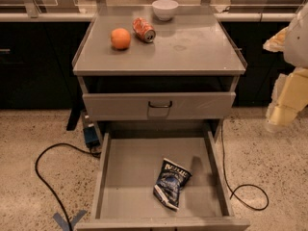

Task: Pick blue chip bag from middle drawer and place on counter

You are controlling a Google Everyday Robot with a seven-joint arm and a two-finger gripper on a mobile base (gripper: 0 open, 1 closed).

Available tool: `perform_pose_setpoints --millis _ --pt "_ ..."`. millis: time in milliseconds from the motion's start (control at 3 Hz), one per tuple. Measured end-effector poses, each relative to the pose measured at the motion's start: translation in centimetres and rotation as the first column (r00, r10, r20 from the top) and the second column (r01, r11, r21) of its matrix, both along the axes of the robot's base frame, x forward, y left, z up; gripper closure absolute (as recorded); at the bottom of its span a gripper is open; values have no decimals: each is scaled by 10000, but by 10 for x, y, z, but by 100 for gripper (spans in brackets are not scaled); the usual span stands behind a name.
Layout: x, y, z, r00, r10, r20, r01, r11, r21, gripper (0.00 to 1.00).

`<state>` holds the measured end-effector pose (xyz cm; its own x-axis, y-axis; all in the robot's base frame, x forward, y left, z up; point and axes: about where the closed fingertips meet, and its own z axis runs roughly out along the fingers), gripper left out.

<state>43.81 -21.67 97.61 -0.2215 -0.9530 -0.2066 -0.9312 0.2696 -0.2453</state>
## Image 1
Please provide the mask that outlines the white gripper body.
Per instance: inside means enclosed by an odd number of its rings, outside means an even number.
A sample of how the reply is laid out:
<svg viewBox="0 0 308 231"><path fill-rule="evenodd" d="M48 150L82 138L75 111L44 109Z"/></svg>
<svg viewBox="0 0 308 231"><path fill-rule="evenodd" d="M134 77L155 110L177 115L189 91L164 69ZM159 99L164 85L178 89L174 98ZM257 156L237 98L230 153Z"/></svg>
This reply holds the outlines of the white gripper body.
<svg viewBox="0 0 308 231"><path fill-rule="evenodd" d="M291 124L298 113L308 105L308 69L296 67L286 76L283 90L269 119L282 127Z"/></svg>

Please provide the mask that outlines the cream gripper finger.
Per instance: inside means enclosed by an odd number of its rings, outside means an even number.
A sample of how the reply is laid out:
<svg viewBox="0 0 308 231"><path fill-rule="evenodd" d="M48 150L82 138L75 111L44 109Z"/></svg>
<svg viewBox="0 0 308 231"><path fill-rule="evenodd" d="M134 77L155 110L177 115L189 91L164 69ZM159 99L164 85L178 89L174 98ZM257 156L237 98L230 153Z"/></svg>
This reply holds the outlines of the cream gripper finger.
<svg viewBox="0 0 308 231"><path fill-rule="evenodd" d="M280 30L263 44L263 48L270 52L283 52L287 30L287 27Z"/></svg>
<svg viewBox="0 0 308 231"><path fill-rule="evenodd" d="M272 112L277 103L278 97L283 90L286 79L287 79L287 76L285 74L279 74L278 78L276 79L274 83L273 90L271 93L271 102L268 105L268 109L266 112L266 123L265 123L266 130L271 133L277 133L282 130L281 125L276 125L270 121L270 116L272 115Z"/></svg>

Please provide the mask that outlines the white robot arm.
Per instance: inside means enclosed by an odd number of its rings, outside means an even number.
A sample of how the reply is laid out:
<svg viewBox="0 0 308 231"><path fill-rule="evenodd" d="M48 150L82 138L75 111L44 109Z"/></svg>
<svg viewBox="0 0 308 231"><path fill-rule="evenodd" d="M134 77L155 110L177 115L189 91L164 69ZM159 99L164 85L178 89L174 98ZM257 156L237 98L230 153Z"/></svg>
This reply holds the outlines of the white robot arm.
<svg viewBox="0 0 308 231"><path fill-rule="evenodd" d="M295 67L291 74L278 76L266 113L266 129L278 132L289 126L308 105L308 4L286 28L268 39L263 48L282 52L284 61Z"/></svg>

